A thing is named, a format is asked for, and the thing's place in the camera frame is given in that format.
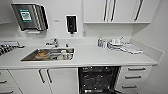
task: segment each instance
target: paper towel dispenser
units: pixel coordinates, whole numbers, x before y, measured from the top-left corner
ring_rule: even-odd
[[[22,31],[48,29],[44,7],[36,4],[12,4],[16,18]]]

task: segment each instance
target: sticker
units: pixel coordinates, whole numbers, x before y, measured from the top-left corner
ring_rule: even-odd
[[[23,22],[32,22],[29,10],[20,9],[20,14],[22,16]]]

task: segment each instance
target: faucet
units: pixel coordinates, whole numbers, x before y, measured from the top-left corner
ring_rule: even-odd
[[[58,47],[58,39],[54,38],[53,40],[53,43],[46,43],[46,45],[55,45],[55,47]]]

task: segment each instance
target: white drawer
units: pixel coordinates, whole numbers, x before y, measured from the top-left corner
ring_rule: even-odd
[[[0,77],[6,77],[6,76],[11,76],[8,72],[8,70],[0,70]]]
[[[120,73],[150,72],[152,66],[122,66]]]
[[[116,85],[115,90],[120,91],[123,94],[137,94],[142,87],[142,84],[120,83]]]
[[[148,73],[120,73],[117,83],[141,83],[148,76]]]
[[[0,77],[0,88],[17,87],[12,77]]]
[[[0,94],[22,94],[18,88],[0,88]]]

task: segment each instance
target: sink basin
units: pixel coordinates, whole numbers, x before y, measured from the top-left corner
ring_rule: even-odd
[[[53,61],[53,60],[60,60],[58,57],[62,55],[61,54],[62,50],[66,50],[66,52],[68,53],[68,56],[70,56],[70,58],[62,59],[62,60],[71,60],[73,58],[73,54],[74,54],[74,49],[73,48],[69,48],[69,49],[36,49],[32,53],[30,53],[29,55],[24,57],[21,61]],[[45,53],[48,53],[49,57],[46,58],[46,59],[37,59],[36,55],[39,52],[41,52],[41,51],[45,51]]]

